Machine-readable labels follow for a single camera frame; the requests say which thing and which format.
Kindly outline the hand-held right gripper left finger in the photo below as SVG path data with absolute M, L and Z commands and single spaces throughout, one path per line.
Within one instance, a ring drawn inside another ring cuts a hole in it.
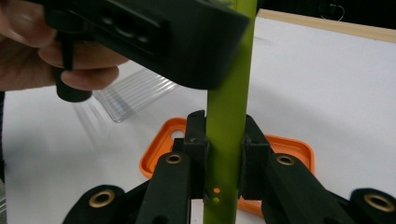
M 190 224 L 191 201 L 204 197 L 205 112 L 185 119 L 186 131 L 174 134 L 171 151 L 161 155 L 149 178 L 136 224 Z

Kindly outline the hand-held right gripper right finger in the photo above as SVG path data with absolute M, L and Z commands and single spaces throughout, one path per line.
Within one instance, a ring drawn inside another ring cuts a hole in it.
M 242 141 L 239 195 L 262 202 L 266 224 L 355 224 L 301 160 L 273 151 L 251 116 Z

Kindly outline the clear plastic ribbed rack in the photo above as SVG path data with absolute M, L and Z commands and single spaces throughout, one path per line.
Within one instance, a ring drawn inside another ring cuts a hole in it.
M 93 96 L 110 118 L 120 123 L 177 87 L 175 82 L 143 68 L 101 91 L 95 91 Z

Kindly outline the green cartoon phone case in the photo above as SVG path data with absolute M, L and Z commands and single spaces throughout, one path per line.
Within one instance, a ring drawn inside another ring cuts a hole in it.
M 234 224 L 245 132 L 254 24 L 258 0 L 224 0 L 249 17 L 248 28 L 222 82 L 207 94 L 203 224 Z

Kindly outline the orange phone case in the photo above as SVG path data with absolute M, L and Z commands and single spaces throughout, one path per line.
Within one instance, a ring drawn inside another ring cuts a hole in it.
M 139 169 L 144 177 L 152 177 L 158 159 L 162 154 L 171 151 L 174 144 L 174 134 L 184 133 L 186 127 L 187 120 L 183 118 L 171 118 L 163 124 L 139 162 Z M 312 174 L 315 172 L 315 155 L 311 146 L 307 143 L 271 134 L 266 134 L 265 137 L 275 153 L 290 154 L 299 159 Z M 261 206 L 261 201 L 240 198 L 237 202 L 239 210 L 263 217 Z

